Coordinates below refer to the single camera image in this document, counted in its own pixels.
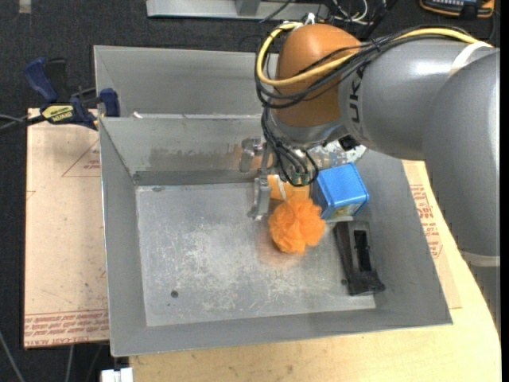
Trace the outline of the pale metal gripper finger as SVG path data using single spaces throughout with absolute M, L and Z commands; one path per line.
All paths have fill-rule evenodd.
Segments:
M 266 177 L 254 180 L 254 203 L 248 216 L 253 220 L 261 220 L 269 212 L 271 187 Z
M 250 136 L 241 142 L 242 152 L 239 160 L 241 173 L 259 172 L 262 167 L 264 147 L 260 136 Z

